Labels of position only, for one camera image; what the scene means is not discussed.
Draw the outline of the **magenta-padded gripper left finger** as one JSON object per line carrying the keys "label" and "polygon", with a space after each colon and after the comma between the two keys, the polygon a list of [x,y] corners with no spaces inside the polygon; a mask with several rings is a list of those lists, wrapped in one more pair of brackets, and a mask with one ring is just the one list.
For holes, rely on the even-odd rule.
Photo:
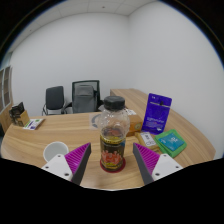
{"label": "magenta-padded gripper left finger", "polygon": [[46,164],[42,169],[79,185],[90,154],[90,143],[69,151],[65,143],[52,142],[44,149],[43,157]]}

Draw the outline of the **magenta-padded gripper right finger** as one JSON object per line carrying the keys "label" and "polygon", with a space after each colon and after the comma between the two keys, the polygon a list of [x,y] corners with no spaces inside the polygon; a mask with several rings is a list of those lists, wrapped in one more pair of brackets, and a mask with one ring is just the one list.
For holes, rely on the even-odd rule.
{"label": "magenta-padded gripper right finger", "polygon": [[133,144],[133,154],[145,185],[182,169],[168,154],[158,154],[137,143]]}

